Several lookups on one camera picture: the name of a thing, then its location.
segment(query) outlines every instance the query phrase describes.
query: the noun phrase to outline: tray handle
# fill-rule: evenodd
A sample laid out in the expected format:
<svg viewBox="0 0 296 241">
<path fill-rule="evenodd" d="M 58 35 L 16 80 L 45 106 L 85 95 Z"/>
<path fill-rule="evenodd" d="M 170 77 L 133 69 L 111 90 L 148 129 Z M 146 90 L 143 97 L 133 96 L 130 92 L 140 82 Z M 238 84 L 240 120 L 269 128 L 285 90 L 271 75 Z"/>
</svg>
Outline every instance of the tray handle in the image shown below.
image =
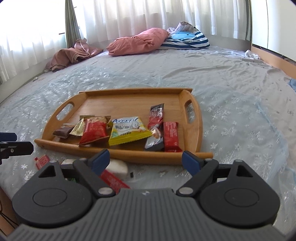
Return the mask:
<svg viewBox="0 0 296 241">
<path fill-rule="evenodd" d="M 63 123 L 66 123 L 70 117 L 78 110 L 78 108 L 84 103 L 84 101 L 87 99 L 87 94 L 86 93 L 81 93 L 78 95 L 75 95 L 68 100 L 66 100 L 64 103 L 62 103 L 56 111 L 52 114 L 50 119 L 48 120 L 44 131 L 42 135 L 42 139 L 45 140 L 52 140 L 54 136 L 52 133 L 60 128 Z M 68 105 L 71 104 L 73 108 L 63 117 L 62 120 L 57 119 L 57 115 Z"/>
<path fill-rule="evenodd" d="M 202 114 L 200 106 L 194 96 L 187 90 L 183 90 L 179 96 L 180 108 L 183 116 L 183 133 L 185 150 L 199 152 L 202 144 Z M 189 122 L 187 106 L 192 103 L 195 119 Z"/>
</svg>

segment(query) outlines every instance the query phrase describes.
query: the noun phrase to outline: green curtain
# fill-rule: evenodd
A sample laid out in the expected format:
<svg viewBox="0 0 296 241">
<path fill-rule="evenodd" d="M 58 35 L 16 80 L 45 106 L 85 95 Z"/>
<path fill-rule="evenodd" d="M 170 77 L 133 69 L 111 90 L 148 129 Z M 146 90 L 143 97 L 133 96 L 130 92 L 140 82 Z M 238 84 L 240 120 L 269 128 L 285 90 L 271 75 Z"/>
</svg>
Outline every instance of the green curtain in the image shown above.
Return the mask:
<svg viewBox="0 0 296 241">
<path fill-rule="evenodd" d="M 251 1 L 246 0 L 247 5 L 247 34 L 246 40 L 252 41 L 252 11 L 251 11 Z"/>
<path fill-rule="evenodd" d="M 73 48 L 77 39 L 81 39 L 72 0 L 65 0 L 65 22 L 67 48 Z"/>
</svg>

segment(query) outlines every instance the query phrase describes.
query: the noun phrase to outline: dark snack bar wrapper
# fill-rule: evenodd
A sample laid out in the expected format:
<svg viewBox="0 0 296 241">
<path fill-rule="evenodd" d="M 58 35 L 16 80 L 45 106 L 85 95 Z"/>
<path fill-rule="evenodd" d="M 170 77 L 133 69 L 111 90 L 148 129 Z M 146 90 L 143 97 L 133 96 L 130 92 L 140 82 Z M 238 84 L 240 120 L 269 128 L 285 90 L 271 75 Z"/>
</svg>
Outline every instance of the dark snack bar wrapper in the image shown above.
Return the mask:
<svg viewBox="0 0 296 241">
<path fill-rule="evenodd" d="M 146 151 L 161 151 L 163 144 L 163 108 L 164 104 L 151 106 L 148 129 L 151 130 L 152 136 L 147 138 Z"/>
<path fill-rule="evenodd" d="M 101 139 L 108 140 L 107 123 L 110 116 L 94 116 L 84 119 L 85 126 L 79 145 L 87 145 Z"/>
<path fill-rule="evenodd" d="M 57 137 L 66 139 L 69 137 L 70 132 L 73 130 L 75 126 L 76 124 L 65 123 L 60 128 L 55 130 L 52 134 Z"/>
<path fill-rule="evenodd" d="M 163 123 L 163 135 L 165 152 L 182 152 L 179 147 L 178 139 L 178 122 L 164 122 Z"/>
</svg>

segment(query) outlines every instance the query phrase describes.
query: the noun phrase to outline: snack packet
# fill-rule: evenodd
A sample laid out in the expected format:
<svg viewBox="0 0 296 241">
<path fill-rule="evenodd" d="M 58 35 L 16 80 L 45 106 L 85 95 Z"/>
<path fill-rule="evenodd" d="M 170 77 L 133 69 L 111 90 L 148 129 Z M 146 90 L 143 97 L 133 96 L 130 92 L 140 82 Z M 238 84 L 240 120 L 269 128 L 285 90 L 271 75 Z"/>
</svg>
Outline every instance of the snack packet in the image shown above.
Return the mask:
<svg viewBox="0 0 296 241">
<path fill-rule="evenodd" d="M 100 178 L 108 184 L 116 194 L 119 193 L 121 188 L 130 188 L 128 185 L 126 185 L 123 181 L 121 181 L 119 178 L 114 176 L 111 172 L 104 170 L 102 174 L 100 175 Z"/>
<path fill-rule="evenodd" d="M 138 116 L 129 118 L 114 119 L 108 124 L 112 126 L 109 145 L 119 145 L 122 143 L 140 140 L 152 136 Z"/>
<path fill-rule="evenodd" d="M 182 149 L 179 147 L 177 127 L 178 122 L 163 123 L 165 152 L 182 152 Z"/>
<path fill-rule="evenodd" d="M 81 119 L 73 128 L 73 130 L 70 132 L 70 135 L 81 137 L 83 135 L 83 131 L 84 131 L 84 121 L 83 119 Z"/>
<path fill-rule="evenodd" d="M 38 170 L 40 170 L 46 163 L 48 163 L 50 161 L 50 159 L 47 155 L 43 155 L 40 158 L 36 157 L 34 160 L 36 161 L 36 167 Z"/>
<path fill-rule="evenodd" d="M 59 138 L 68 138 L 70 135 L 70 132 L 73 130 L 75 127 L 75 124 L 70 124 L 70 123 L 64 123 L 60 128 L 55 130 L 52 134 L 59 137 Z"/>
<path fill-rule="evenodd" d="M 91 142 L 108 138 L 107 123 L 111 116 L 94 116 L 84 119 L 85 127 L 79 145 L 87 145 Z"/>
<path fill-rule="evenodd" d="M 147 138 L 146 151 L 161 151 L 163 144 L 163 107 L 164 104 L 151 106 L 148 129 L 151 130 L 152 136 Z"/>
</svg>

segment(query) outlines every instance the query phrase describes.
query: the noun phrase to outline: blue striped pillow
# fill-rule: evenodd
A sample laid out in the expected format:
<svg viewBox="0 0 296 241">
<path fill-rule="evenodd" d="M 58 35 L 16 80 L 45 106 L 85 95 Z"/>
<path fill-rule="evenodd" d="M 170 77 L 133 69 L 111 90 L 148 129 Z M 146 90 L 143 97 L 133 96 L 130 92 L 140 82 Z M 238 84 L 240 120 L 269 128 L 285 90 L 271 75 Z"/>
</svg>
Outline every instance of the blue striped pillow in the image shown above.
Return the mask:
<svg viewBox="0 0 296 241">
<path fill-rule="evenodd" d="M 158 49 L 205 49 L 210 46 L 203 33 L 172 32 Z"/>
</svg>

